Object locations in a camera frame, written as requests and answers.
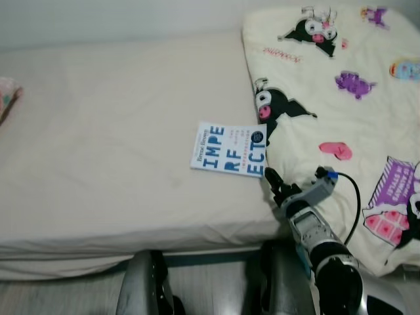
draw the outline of black character print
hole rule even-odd
[[[277,127],[277,119],[286,114],[289,117],[316,114],[310,113],[303,108],[296,100],[288,100],[278,89],[266,88],[267,78],[258,79],[255,82],[255,102],[259,112],[260,123],[267,124],[267,139]]]
[[[278,40],[294,39],[296,41],[306,41],[315,43],[315,45],[323,50],[329,57],[333,57],[335,45],[334,40],[337,38],[337,29],[334,26],[334,20],[337,12],[314,12],[313,7],[302,9],[302,13],[309,12],[310,17],[300,20],[296,28],[284,36],[279,36]]]

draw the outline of black cable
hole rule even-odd
[[[362,207],[362,202],[360,201],[360,191],[359,191],[359,187],[357,186],[356,182],[354,181],[353,178],[351,178],[350,176],[348,176],[347,174],[344,173],[339,173],[337,172],[338,175],[344,176],[346,179],[348,179],[349,181],[351,181],[351,183],[353,184],[354,190],[356,191],[356,198],[357,198],[357,212],[356,212],[356,218],[354,219],[354,223],[352,226],[352,229],[350,230],[350,233],[348,233],[348,236],[344,242],[344,245],[347,245],[349,243],[349,241],[351,240],[353,233],[357,227],[357,224],[359,223],[359,218],[360,218],[360,212],[361,207]]]

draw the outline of white wall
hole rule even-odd
[[[335,0],[330,3],[366,3]],[[420,27],[420,0],[370,0]],[[0,0],[0,50],[82,41],[147,39],[238,28],[244,12],[322,0]]]

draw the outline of pink heart print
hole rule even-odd
[[[344,142],[324,142],[320,144],[320,150],[323,153],[334,154],[340,161],[351,159],[352,150]]]

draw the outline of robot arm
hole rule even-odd
[[[321,311],[325,315],[409,314],[400,292],[369,273],[314,208],[331,195],[338,174],[319,167],[315,175],[316,182],[302,191],[296,184],[284,184],[275,170],[265,172],[279,207],[276,218],[288,219],[315,274]]]

